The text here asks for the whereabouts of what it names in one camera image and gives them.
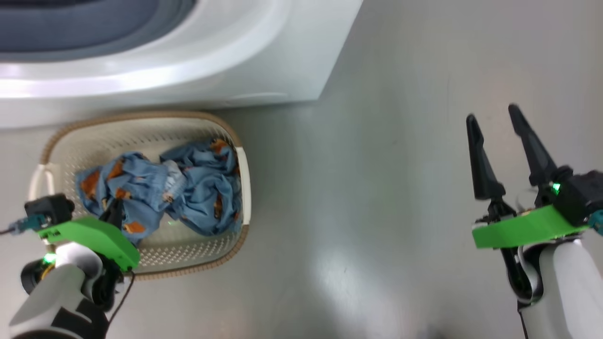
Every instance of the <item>brown woven rim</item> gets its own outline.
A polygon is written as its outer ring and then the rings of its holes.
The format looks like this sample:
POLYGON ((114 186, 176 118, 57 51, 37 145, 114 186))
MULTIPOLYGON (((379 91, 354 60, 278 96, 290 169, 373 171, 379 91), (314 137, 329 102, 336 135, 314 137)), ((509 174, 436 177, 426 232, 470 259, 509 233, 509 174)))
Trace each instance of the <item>brown woven rim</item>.
MULTIPOLYGON (((50 140, 44 146, 44 150, 42 151, 42 157, 40 158, 40 163, 42 165, 46 165, 50 159, 50 154, 52 153, 54 147, 57 145, 59 140, 69 134, 72 131, 95 126, 106 124, 109 122, 118 122, 118 121, 127 121, 127 120, 136 120, 136 119, 151 119, 151 118, 196 118, 196 119, 204 119, 215 122, 220 125, 232 138, 233 143, 236 147, 242 147, 241 140, 239 136, 235 133, 231 126, 229 126, 224 120, 218 118, 215 115, 211 115, 209 113, 204 112, 187 112, 187 111, 157 111, 157 112, 138 112, 138 113, 126 113, 121 115, 108 116, 106 118, 98 118, 93 120, 76 122, 71 125, 67 125, 66 127, 61 128, 55 135, 53 135, 50 140)), ((177 277, 183 276, 185 274, 191 274, 195 272, 201 272, 208 270, 210 268, 215 268, 223 263, 232 259, 245 243, 245 239, 247 239, 247 233, 249 232, 249 225, 243 225, 241 228, 241 234, 239 235, 239 239, 237 240, 235 246, 226 253, 222 258, 206 262, 205 264, 193 265, 184 268, 178 268, 175 270, 166 270, 159 271, 153 273, 138 273, 136 275, 136 280, 155 280, 155 279, 163 279, 168 277, 177 277)))

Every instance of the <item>white basket handle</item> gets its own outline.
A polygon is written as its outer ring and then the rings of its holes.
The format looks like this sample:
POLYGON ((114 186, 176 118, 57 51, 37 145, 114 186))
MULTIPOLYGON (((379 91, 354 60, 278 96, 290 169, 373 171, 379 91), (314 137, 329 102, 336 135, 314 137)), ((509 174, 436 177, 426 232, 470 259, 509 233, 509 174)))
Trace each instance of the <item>white basket handle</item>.
POLYGON ((54 194, 54 176, 49 169, 46 168, 46 165, 38 165, 34 175, 31 177, 30 182, 30 192, 27 195, 27 200, 35 200, 40 197, 41 185, 42 185, 42 176, 46 177, 46 189, 48 190, 49 195, 54 194))
POLYGON ((242 147, 235 147, 236 155, 239 160, 239 170, 241 172, 241 195, 243 198, 243 225, 249 225, 251 220, 251 177, 249 175, 249 164, 247 155, 242 147))

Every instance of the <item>black cable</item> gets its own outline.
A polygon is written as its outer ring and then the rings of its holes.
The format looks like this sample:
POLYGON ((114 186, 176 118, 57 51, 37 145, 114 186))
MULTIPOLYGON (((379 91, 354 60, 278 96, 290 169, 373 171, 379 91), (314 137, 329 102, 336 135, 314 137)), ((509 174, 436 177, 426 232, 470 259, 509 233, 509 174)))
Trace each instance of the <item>black cable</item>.
POLYGON ((132 285, 134 285, 134 279, 136 278, 136 273, 134 273, 133 271, 130 271, 130 274, 132 274, 132 280, 130 281, 130 286, 128 286, 128 289, 125 291, 124 297, 119 302, 119 305, 117 305, 115 312, 113 312, 113 314, 111 315, 111 319, 109 319, 109 326, 111 326, 111 322, 115 318, 115 315, 117 314, 117 312, 119 312, 119 309, 121 308, 121 306, 124 305, 125 298, 130 293, 130 290, 132 289, 132 285))

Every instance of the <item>crumpled blue fabric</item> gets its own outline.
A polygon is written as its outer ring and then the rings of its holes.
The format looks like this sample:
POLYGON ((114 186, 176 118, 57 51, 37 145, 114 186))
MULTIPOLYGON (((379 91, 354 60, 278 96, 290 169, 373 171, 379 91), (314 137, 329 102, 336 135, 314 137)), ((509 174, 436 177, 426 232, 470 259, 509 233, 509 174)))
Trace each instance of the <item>crumpled blue fabric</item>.
POLYGON ((104 212, 118 195, 124 198, 123 234, 135 245, 159 228, 164 212, 180 220, 195 232, 213 236, 241 228, 241 182, 236 154, 225 145, 215 148, 215 141, 193 142, 160 156, 161 164, 152 163, 141 153, 128 152, 107 165, 87 169, 76 175, 77 192, 83 206, 96 216, 104 212), (122 173, 107 180, 118 161, 122 173), (83 180, 99 171, 94 197, 81 188, 83 180), (216 202, 221 201, 221 213, 216 202), (129 232, 126 225, 143 225, 143 232, 129 232))
POLYGON ((173 160, 186 176, 182 195, 166 209, 190 229, 204 236, 237 232, 241 228, 241 181, 233 175, 236 154, 230 146, 212 149, 213 141, 193 142, 163 153, 162 162, 173 160), (220 197, 222 213, 216 218, 214 203, 220 197))

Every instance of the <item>green plastic mount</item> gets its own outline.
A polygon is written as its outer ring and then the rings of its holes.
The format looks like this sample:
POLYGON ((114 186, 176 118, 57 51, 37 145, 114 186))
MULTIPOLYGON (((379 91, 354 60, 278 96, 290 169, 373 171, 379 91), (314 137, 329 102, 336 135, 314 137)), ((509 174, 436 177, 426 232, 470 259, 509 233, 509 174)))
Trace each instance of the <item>green plastic mount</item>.
POLYGON ((95 217, 83 217, 38 231, 48 242, 73 241, 114 260, 122 271, 138 267, 140 253, 121 231, 95 217))
POLYGON ((508 249, 582 232, 588 226, 573 227, 552 206, 535 209, 517 218, 500 221, 473 230, 479 249, 508 249))

